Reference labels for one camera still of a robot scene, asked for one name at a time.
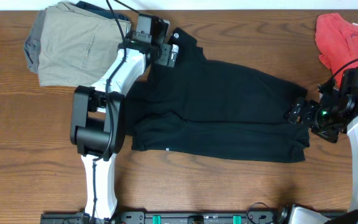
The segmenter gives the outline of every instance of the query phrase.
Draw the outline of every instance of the red cloth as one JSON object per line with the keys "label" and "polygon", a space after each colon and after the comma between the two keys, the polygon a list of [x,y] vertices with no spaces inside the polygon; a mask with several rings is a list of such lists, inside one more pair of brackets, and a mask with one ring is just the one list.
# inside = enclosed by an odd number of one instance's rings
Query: red cloth
{"label": "red cloth", "polygon": [[[358,58],[358,26],[345,21],[338,13],[317,18],[316,44],[320,61],[333,73],[351,60]],[[358,62],[345,69],[358,67]],[[342,72],[335,79],[341,85]]]}

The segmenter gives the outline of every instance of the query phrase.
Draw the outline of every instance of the wooden tabletop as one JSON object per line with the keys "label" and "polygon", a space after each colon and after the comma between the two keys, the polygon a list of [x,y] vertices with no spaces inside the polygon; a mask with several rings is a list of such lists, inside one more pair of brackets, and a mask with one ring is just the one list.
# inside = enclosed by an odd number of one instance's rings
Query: wooden tabletop
{"label": "wooden tabletop", "polygon": [[[339,11],[358,23],[358,11]],[[39,87],[23,43],[37,12],[0,12],[0,223],[39,223],[44,212],[77,212],[86,203],[85,170],[69,140],[74,88]],[[208,59],[259,69],[309,89],[330,71],[318,60],[316,18],[329,11],[152,11],[198,39]],[[345,210],[352,192],[349,140],[315,135],[306,161],[230,161],[178,152],[131,150],[117,157],[121,208],[152,211],[245,211],[297,202]]]}

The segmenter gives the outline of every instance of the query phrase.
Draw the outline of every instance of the gray cloth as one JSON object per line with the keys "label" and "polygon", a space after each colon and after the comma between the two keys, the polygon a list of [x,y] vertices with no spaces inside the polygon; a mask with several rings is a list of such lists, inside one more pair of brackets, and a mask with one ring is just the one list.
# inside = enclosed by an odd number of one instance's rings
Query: gray cloth
{"label": "gray cloth", "polygon": [[46,10],[38,12],[35,22],[31,27],[29,36],[24,42],[24,56],[27,68],[34,73],[38,72],[39,55],[41,52],[41,33],[44,28]]}
{"label": "gray cloth", "polygon": [[[119,22],[125,35],[131,23]],[[40,41],[40,86],[92,85],[112,65],[121,42],[113,19],[64,2],[48,7]]]}

